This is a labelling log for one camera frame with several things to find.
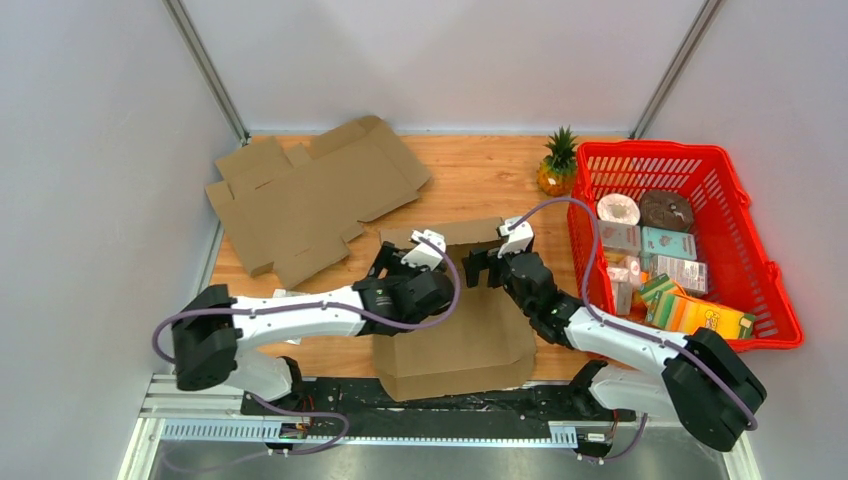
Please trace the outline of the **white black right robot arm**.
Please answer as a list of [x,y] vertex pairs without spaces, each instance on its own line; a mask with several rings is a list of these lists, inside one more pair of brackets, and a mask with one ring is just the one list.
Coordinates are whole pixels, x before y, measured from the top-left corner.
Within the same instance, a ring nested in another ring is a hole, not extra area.
[[486,273],[488,287],[503,289],[546,342],[603,356],[575,378],[570,404],[579,416],[625,409],[675,418],[721,452],[758,428],[767,391],[716,332],[667,332],[619,319],[560,289],[535,252],[474,249],[462,263],[468,287]]

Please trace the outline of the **brown cardboard box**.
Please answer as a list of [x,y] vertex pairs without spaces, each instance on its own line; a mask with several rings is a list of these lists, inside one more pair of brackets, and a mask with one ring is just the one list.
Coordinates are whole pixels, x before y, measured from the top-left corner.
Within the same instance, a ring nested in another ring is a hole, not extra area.
[[527,318],[507,293],[487,287],[485,276],[467,288],[461,263],[475,247],[499,246],[502,223],[501,217],[488,217],[417,227],[445,238],[462,291],[455,311],[441,324],[372,338],[374,369],[393,400],[501,390],[530,379],[537,348]]

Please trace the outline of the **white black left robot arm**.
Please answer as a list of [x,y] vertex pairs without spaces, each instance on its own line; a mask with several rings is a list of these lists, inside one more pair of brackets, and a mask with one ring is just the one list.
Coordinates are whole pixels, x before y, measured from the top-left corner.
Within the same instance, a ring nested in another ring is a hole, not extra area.
[[227,385],[257,396],[283,415],[304,405],[295,361],[262,347],[312,337],[394,336],[434,327],[458,305],[459,271],[441,240],[422,237],[408,250],[381,245],[364,278],[320,294],[233,296],[206,287],[153,335],[169,330],[176,386],[184,392]]

